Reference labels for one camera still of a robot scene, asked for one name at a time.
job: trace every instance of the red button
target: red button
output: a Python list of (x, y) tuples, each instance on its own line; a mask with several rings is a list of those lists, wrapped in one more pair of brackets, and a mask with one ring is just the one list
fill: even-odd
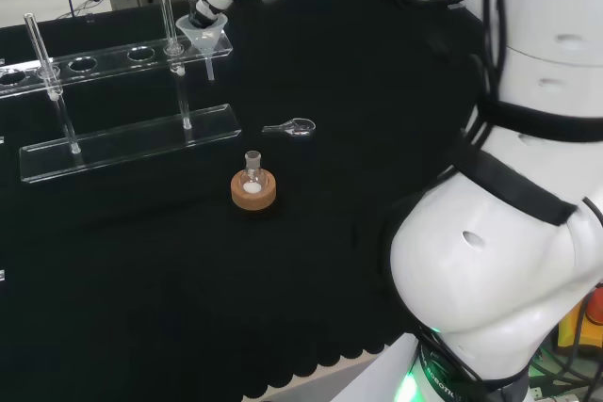
[(596, 325), (603, 325), (603, 287), (595, 289), (586, 307), (586, 318)]

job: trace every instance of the white powder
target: white powder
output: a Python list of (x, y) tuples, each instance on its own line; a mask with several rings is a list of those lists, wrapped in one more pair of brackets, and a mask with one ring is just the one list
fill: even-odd
[(260, 183), (245, 183), (243, 185), (243, 190), (247, 193), (259, 193), (262, 190), (262, 185)]

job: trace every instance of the black tablecloth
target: black tablecloth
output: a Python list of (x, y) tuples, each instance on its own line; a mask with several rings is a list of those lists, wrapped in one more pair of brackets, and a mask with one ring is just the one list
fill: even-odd
[[(58, 56), (162, 26), (148, 7), (41, 33)], [(477, 92), (475, 22), (391, 0), (281, 0), (234, 6), (226, 30), (235, 50), (215, 61), (216, 83), (195, 63), (187, 87), (191, 109), (233, 106), (237, 139), (26, 185), (18, 149), (61, 137), (55, 112), (43, 93), (0, 100), (0, 400), (238, 401), (404, 331), (359, 218), (446, 165)], [(23, 27), (0, 30), (0, 57), (33, 59)], [(177, 113), (173, 93), (153, 70), (65, 99), (83, 134)], [(316, 134), (260, 134), (293, 117)], [(230, 201), (251, 149), (278, 181), (270, 218)]]

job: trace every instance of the test tube rack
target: test tube rack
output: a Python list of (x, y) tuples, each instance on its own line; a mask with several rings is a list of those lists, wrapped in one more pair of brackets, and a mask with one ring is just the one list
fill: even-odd
[[(184, 83), (185, 65), (201, 60), (213, 80), (212, 59), (233, 50), (228, 37), (222, 29), (211, 30), (211, 47), (199, 48), (176, 35), (171, 0), (161, 0), (161, 7), (165, 39), (57, 58), (48, 56), (34, 15), (24, 16), (38, 60), (0, 67), (0, 98), (46, 90), (65, 137), (19, 150), (22, 181), (54, 179), (240, 134), (229, 105), (189, 111)], [(85, 135), (75, 133), (63, 99), (64, 87), (158, 68), (168, 68), (173, 74), (180, 114)]]

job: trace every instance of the green light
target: green light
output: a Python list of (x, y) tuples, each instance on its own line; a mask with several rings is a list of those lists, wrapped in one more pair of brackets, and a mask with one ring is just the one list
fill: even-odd
[(396, 392), (395, 402), (411, 402), (417, 395), (415, 377), (412, 373), (406, 374), (406, 377), (400, 384)]

